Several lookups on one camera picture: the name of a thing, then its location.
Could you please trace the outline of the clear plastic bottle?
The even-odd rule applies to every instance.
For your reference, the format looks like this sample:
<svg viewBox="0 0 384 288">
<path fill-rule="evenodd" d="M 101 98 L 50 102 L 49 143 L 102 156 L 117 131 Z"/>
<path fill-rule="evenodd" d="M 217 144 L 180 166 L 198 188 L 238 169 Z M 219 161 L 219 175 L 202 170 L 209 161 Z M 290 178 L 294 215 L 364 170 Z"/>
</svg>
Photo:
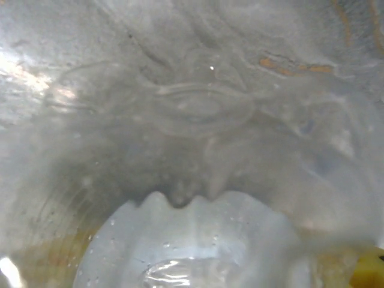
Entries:
<svg viewBox="0 0 384 288">
<path fill-rule="evenodd" d="M 123 204 L 90 242 L 73 288 L 311 288 L 290 221 L 228 191 L 174 208 L 159 192 Z"/>
</svg>

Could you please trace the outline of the yellow plastic object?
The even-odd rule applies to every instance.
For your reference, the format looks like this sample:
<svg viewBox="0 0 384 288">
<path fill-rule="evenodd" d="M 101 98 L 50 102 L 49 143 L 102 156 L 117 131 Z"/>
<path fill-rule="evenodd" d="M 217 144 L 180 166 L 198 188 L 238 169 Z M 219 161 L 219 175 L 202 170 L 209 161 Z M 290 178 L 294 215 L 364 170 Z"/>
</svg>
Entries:
<svg viewBox="0 0 384 288">
<path fill-rule="evenodd" d="M 359 257 L 349 285 L 351 288 L 384 288 L 384 249 L 373 247 Z"/>
</svg>

